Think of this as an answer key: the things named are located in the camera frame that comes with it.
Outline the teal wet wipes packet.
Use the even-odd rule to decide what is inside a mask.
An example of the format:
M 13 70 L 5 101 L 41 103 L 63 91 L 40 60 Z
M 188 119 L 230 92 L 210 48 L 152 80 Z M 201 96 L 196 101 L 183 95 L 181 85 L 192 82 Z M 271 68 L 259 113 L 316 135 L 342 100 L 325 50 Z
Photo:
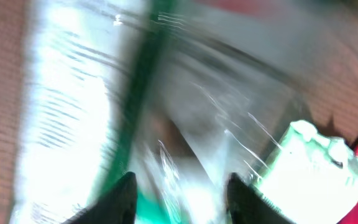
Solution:
M 293 121 L 252 185 L 293 223 L 338 223 L 358 202 L 358 156 L 342 138 Z

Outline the green white packet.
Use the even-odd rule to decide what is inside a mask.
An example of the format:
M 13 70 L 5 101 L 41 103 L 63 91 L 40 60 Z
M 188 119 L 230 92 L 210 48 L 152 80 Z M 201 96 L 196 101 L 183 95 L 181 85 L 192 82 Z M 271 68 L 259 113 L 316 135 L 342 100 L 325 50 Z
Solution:
M 135 223 L 227 223 L 308 107 L 274 20 L 218 1 L 31 1 L 11 223 L 63 223 L 127 172 Z

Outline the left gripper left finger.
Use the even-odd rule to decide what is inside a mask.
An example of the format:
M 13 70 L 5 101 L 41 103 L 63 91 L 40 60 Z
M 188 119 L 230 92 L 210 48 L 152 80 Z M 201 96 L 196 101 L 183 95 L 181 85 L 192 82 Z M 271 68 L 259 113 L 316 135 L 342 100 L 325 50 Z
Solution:
M 136 175 L 127 172 L 94 204 L 82 209 L 63 224 L 134 224 L 136 206 Z

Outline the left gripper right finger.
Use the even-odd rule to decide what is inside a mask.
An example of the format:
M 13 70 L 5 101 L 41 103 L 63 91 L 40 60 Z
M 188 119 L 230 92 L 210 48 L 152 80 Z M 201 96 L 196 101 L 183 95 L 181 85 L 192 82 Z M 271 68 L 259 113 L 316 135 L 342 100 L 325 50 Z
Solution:
M 232 172 L 227 182 L 227 207 L 233 224 L 290 224 Z

